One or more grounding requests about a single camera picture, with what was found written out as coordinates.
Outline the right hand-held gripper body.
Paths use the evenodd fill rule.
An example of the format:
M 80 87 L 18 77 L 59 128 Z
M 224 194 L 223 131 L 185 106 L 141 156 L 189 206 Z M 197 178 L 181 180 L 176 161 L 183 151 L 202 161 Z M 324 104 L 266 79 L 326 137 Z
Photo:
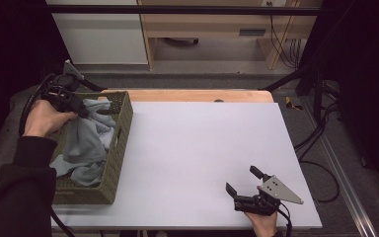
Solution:
M 239 196 L 233 191 L 234 209 L 258 215 L 271 216 L 283 201 L 303 204 L 304 201 L 276 176 L 263 175 L 259 193 L 251 197 Z

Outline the yellow and black tool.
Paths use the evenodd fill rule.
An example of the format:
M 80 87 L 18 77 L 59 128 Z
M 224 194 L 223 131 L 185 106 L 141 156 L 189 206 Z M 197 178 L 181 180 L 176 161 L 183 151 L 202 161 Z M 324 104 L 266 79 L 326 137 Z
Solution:
M 290 97 L 285 97 L 285 106 L 288 109 L 293 109 L 293 110 L 296 110 L 296 111 L 303 111 L 303 107 L 302 106 L 298 106 L 298 105 L 294 105 L 292 103 Z

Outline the olive green plastic basket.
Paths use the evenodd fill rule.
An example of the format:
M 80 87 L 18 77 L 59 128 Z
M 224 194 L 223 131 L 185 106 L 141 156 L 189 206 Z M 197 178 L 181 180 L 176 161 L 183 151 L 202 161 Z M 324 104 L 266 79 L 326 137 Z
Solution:
M 106 93 L 79 93 L 80 99 L 101 100 L 108 99 L 112 102 L 107 110 L 100 111 L 100 114 L 111 116 L 116 128 L 113 140 L 108 151 L 108 159 L 101 182 L 95 187 L 82 187 L 70 180 L 70 175 L 56 178 L 56 192 L 53 199 L 55 204 L 112 204 L 115 200 L 119 175 L 123 162 L 127 139 L 133 118 L 133 108 L 127 92 L 106 92 Z M 67 125 L 54 136 L 58 142 L 51 162 L 63 152 L 66 137 Z

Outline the black curtain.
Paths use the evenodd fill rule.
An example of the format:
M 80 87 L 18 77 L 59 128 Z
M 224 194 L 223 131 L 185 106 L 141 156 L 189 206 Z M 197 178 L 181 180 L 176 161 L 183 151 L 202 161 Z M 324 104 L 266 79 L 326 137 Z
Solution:
M 0 128 L 10 98 L 70 57 L 46 0 L 0 0 Z
M 341 111 L 358 148 L 379 173 L 379 0 L 323 0 L 301 62 L 340 85 Z

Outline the person's left hand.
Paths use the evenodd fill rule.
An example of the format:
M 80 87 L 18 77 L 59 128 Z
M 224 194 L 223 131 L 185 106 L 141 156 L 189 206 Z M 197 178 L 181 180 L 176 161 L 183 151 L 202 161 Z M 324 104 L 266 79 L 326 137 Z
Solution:
M 49 101 L 37 100 L 28 114 L 23 136 L 46 137 L 76 118 L 73 112 L 62 113 Z

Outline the light wooden desk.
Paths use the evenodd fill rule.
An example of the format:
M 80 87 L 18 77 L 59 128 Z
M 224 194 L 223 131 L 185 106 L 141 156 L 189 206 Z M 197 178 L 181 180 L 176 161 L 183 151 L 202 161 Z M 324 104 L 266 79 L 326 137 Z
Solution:
M 228 6 L 319 8 L 323 0 L 137 0 L 140 6 Z M 248 38 L 258 41 L 268 69 L 285 59 L 288 40 L 306 40 L 314 16 L 143 14 L 143 32 L 156 39 Z

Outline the person's right hand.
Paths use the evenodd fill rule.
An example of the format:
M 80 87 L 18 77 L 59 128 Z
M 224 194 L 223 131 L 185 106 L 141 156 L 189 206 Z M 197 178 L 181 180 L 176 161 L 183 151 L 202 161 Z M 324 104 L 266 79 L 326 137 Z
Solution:
M 277 232 L 276 221 L 277 213 L 270 216 L 258 215 L 246 212 L 245 215 L 249 218 L 253 225 L 254 232 L 257 237 L 273 237 Z

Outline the grey cloth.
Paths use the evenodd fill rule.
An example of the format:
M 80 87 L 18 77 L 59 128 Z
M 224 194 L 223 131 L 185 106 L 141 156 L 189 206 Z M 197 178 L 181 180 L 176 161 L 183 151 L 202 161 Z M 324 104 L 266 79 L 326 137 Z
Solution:
M 50 167 L 57 177 L 69 174 L 76 185 L 95 187 L 102 180 L 116 123 L 111 116 L 100 114 L 111 107 L 108 99 L 84 99 L 83 103 L 89 115 L 68 123 L 63 152 Z

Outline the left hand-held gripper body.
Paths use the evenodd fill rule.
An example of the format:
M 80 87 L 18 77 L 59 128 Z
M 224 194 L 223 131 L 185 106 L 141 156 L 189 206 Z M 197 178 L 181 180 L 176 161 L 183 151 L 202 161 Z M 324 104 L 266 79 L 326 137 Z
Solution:
M 63 64 L 63 73 L 50 80 L 41 97 L 49 101 L 57 111 L 69 112 L 66 110 L 66 102 L 75 95 L 82 79 L 82 74 L 67 59 Z

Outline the metal floor rail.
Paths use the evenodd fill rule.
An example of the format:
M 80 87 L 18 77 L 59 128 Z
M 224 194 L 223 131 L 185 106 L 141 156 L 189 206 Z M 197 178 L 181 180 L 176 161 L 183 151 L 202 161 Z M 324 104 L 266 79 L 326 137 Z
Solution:
M 327 168 L 338 182 L 339 194 L 342 196 L 359 235 L 361 237 L 377 237 L 377 232 L 373 223 L 358 197 L 350 178 L 342 167 L 333 145 L 330 143 L 330 140 L 326 135 L 326 128 L 328 127 L 327 123 L 330 120 L 331 115 L 337 111 L 338 106 L 335 103 L 327 106 L 320 105 L 315 111 L 314 105 L 310 99 L 302 98 L 301 103 L 304 106 L 304 110 L 309 117 L 311 124 L 319 129 L 319 136 L 314 137 L 314 141 L 319 142 L 321 145 Z

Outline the black metal stand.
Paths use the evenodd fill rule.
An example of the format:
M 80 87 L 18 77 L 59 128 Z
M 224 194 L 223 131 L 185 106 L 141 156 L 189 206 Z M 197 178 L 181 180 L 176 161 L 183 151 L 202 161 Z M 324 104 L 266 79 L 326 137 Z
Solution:
M 294 70 L 290 74 L 284 76 L 270 85 L 262 88 L 262 91 L 273 92 L 279 87 L 299 79 L 295 88 L 298 96 L 305 96 L 311 90 L 314 90 L 313 98 L 313 118 L 315 121 L 320 121 L 322 118 L 322 96 L 323 96 L 323 74 L 316 63 L 309 62 Z

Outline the white cabinet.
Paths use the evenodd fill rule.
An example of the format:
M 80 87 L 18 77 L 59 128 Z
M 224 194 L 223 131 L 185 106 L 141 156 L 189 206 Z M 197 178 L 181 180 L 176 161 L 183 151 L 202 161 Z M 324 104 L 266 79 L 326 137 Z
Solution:
M 52 15 L 74 64 L 147 64 L 138 14 Z

